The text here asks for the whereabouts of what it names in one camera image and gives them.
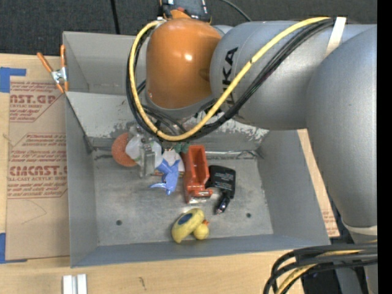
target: cardboard sheet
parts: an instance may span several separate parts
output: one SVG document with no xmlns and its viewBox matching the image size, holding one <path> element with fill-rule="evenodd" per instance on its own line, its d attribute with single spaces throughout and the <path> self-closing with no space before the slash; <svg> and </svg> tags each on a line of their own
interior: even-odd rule
<svg viewBox="0 0 392 294">
<path fill-rule="evenodd" d="M 58 57 L 47 59 L 59 68 Z M 36 56 L 0 55 L 0 67 L 26 69 L 10 77 L 9 131 L 2 134 L 9 147 L 6 260 L 69 255 L 65 97 Z"/>
</svg>

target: dark background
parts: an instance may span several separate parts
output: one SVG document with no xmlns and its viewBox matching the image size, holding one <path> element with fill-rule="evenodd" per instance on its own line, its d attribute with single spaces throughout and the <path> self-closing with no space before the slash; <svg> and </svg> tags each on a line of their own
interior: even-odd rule
<svg viewBox="0 0 392 294">
<path fill-rule="evenodd" d="M 135 35 L 157 15 L 157 0 L 115 0 L 122 34 Z M 347 16 L 377 23 L 377 0 L 229 0 L 253 20 L 291 20 L 313 15 Z M 244 18 L 220 1 L 208 1 L 213 25 Z M 115 33 L 110 0 L 0 0 L 0 53 L 59 55 L 63 31 Z M 304 280 L 308 293 L 338 294 L 333 273 Z"/>
</svg>

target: cable bundle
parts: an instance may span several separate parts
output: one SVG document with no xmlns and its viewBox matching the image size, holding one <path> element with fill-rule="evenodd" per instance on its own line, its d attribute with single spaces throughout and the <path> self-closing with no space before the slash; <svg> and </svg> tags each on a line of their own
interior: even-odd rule
<svg viewBox="0 0 392 294">
<path fill-rule="evenodd" d="M 284 265 L 287 260 L 296 261 Z M 299 278 L 328 270 L 340 268 L 356 268 L 377 263 L 377 242 L 369 244 L 334 244 L 316 246 L 291 251 L 278 260 L 271 269 L 263 294 L 269 294 L 271 288 L 274 294 L 285 294 Z M 291 273 L 277 286 L 277 279 L 283 274 Z"/>
<path fill-rule="evenodd" d="M 251 58 L 249 62 L 237 73 L 236 77 L 230 83 L 230 86 L 225 90 L 225 92 L 220 96 L 216 103 L 206 111 L 206 116 L 191 130 L 185 132 L 182 127 L 179 127 L 178 122 L 173 119 L 157 114 L 152 108 L 148 108 L 141 104 L 138 94 L 143 89 L 144 84 L 136 87 L 135 80 L 135 67 L 137 63 L 138 53 L 140 51 L 143 41 L 146 39 L 147 33 L 159 26 L 164 21 L 154 21 L 147 24 L 136 36 L 135 42 L 132 45 L 128 67 L 127 67 L 127 97 L 130 105 L 130 109 L 135 116 L 135 119 L 139 125 L 144 128 L 147 132 L 156 135 L 162 141 L 189 141 L 196 138 L 201 138 L 208 135 L 212 131 L 216 130 L 218 127 L 223 125 L 226 121 L 233 118 L 240 108 L 249 100 L 254 92 L 265 82 L 265 80 L 279 67 L 281 62 L 287 58 L 295 49 L 297 49 L 303 42 L 311 38 L 316 33 L 330 27 L 334 24 L 334 20 L 328 17 L 318 17 L 310 18 L 294 25 L 289 26 L 286 30 L 279 33 L 277 36 L 272 38 L 266 45 L 264 45 L 258 52 Z M 279 43 L 284 37 L 290 34 L 294 34 L 287 43 L 285 43 L 281 49 L 274 55 L 274 57 L 267 63 L 263 70 L 258 74 L 256 79 L 252 84 L 246 89 L 243 95 L 236 101 L 236 103 L 230 107 L 229 110 L 223 113 L 218 120 L 211 124 L 207 124 L 207 121 L 211 119 L 220 110 L 220 106 L 225 102 L 226 98 L 235 89 L 235 87 L 240 83 L 244 75 L 249 71 L 252 65 L 257 62 L 269 49 Z M 175 123 L 183 132 L 181 135 L 168 135 L 163 133 L 156 125 L 154 125 L 147 115 L 152 116 L 155 119 L 161 117 L 161 122 L 170 128 L 170 123 Z"/>
</svg>

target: bin floor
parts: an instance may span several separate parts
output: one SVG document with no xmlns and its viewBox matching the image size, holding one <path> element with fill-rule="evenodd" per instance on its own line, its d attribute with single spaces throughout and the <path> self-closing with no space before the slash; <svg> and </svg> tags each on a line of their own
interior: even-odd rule
<svg viewBox="0 0 392 294">
<path fill-rule="evenodd" d="M 223 165 L 236 171 L 236 192 L 225 213 L 214 214 L 217 190 L 204 203 L 184 202 L 183 181 L 170 196 L 164 190 L 149 188 L 160 176 L 141 179 L 139 167 L 118 165 L 110 153 L 96 151 L 94 181 L 100 246 L 171 241 L 175 220 L 191 208 L 201 208 L 210 222 L 210 238 L 272 234 L 257 159 L 213 159 L 209 165 Z"/>
</svg>

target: orange clip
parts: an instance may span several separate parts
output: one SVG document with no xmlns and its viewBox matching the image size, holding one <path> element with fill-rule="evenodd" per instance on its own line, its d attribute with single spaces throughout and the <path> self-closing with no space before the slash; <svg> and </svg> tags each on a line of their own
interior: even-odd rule
<svg viewBox="0 0 392 294">
<path fill-rule="evenodd" d="M 51 73 L 53 79 L 56 82 L 56 86 L 57 88 L 61 91 L 61 93 L 64 93 L 65 91 L 68 91 L 69 89 L 69 82 L 67 80 L 67 75 L 66 75 L 66 55 L 65 55 L 65 46 L 61 45 L 60 47 L 60 60 L 61 60 L 61 68 L 57 71 L 54 71 L 53 68 L 50 66 L 48 60 L 45 59 L 45 57 L 43 56 L 43 54 L 41 52 L 37 53 L 37 57 L 40 59 L 40 61 L 42 62 L 44 68 L 46 68 L 46 70 Z M 64 80 L 64 89 L 61 87 L 60 85 L 60 81 L 59 79 L 62 78 Z"/>
</svg>

